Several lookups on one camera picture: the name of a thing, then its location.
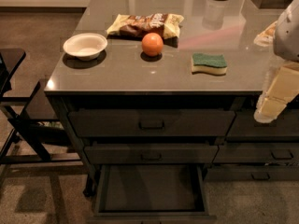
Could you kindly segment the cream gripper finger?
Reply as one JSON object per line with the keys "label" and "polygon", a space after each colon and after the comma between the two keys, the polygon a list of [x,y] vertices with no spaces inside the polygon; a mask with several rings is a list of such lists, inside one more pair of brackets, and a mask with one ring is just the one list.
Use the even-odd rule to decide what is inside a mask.
{"label": "cream gripper finger", "polygon": [[270,123],[299,94],[299,63],[284,63],[280,68],[271,69],[265,79],[253,115],[259,123]]}

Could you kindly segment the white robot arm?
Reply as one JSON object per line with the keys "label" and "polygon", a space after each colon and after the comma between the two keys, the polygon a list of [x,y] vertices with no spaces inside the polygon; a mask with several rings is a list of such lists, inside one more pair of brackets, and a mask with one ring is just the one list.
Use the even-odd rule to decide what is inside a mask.
{"label": "white robot arm", "polygon": [[278,20],[255,37],[254,43],[272,46],[274,54],[284,60],[272,65],[265,76],[254,113],[256,121],[270,123],[299,94],[299,0],[292,0]]}

